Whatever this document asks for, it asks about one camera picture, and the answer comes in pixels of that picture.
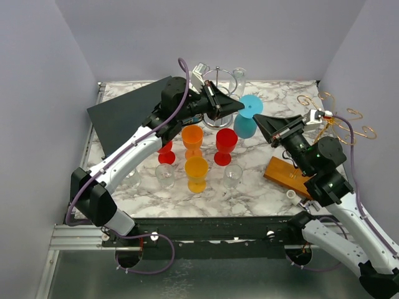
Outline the blue wine glass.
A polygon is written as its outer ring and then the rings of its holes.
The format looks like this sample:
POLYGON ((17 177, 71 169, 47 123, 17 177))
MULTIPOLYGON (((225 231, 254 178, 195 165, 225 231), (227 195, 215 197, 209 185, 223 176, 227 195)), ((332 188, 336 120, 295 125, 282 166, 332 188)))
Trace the blue wine glass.
POLYGON ((245 95, 240 99, 240 102, 244 104, 244 109, 238 112, 234 120, 233 129, 238 137, 248 139, 252 137, 257 130, 257 125, 253 120, 253 116, 262 113, 263 102, 255 95, 245 95))

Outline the red wine glass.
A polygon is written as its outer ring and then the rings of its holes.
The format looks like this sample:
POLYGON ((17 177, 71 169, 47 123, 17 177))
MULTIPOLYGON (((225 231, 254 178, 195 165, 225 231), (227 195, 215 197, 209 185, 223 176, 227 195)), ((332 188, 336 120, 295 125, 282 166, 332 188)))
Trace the red wine glass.
POLYGON ((173 142, 170 141, 164 147, 157 151, 158 162, 160 164, 173 164, 175 162, 176 156, 172 152, 173 142))
POLYGON ((214 155, 214 162, 219 166, 227 166, 231 162, 231 152, 235 149, 238 136, 234 130, 224 128, 216 134, 217 152, 214 155))

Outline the orange wine glass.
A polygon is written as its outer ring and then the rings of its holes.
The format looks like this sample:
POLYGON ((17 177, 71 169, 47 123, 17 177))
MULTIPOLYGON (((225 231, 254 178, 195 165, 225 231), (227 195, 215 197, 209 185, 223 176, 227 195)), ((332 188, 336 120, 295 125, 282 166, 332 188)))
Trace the orange wine glass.
POLYGON ((181 137, 183 145, 186 148, 186 159, 194 156, 202 157, 203 130, 201 127, 196 125, 186 126, 181 132, 181 137))

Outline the clear ribbed wine glass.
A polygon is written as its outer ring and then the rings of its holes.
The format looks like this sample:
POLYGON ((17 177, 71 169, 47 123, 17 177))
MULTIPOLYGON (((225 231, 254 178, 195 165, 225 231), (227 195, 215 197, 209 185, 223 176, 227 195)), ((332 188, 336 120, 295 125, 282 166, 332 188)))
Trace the clear ribbed wine glass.
POLYGON ((238 164, 230 164, 224 169, 223 184, 226 189, 234 189, 241 182, 243 169, 238 164))

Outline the yellow wine glass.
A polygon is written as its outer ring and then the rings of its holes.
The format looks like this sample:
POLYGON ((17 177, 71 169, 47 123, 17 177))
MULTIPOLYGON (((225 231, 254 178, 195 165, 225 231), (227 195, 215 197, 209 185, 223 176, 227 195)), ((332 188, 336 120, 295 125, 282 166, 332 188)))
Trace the yellow wine glass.
POLYGON ((199 156, 189 158, 185 163, 188 189, 193 193, 201 193, 206 188, 208 162, 199 156))

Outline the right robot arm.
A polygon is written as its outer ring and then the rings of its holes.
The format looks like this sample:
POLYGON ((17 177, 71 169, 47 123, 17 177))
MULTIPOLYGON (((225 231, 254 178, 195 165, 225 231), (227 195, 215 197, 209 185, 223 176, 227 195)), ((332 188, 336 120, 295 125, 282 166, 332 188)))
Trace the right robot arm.
POLYGON ((278 118, 255 114, 256 125, 271 147, 282 146, 303 176, 309 195, 350 233, 354 243, 327 228, 315 216, 300 212, 289 222, 287 238, 294 244, 314 244, 349 268, 373 298, 398 294, 398 244, 366 212, 353 187, 337 167, 347 157, 338 138, 324 136, 310 145, 303 136, 301 115, 278 118))

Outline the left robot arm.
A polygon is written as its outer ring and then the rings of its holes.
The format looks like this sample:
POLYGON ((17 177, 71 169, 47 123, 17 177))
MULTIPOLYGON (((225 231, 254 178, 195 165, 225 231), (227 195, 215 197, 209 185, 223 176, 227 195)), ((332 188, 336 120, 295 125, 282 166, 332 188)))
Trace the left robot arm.
POLYGON ((118 185, 193 118, 207 115, 217 120, 244 108, 209 80, 195 92, 189 88, 187 79, 172 77, 160 95, 159 104, 121 147, 88 171, 77 168, 71 175, 70 206, 76 207, 96 227, 114 231, 125 246, 138 240, 138 231, 135 221, 112 198, 118 185))

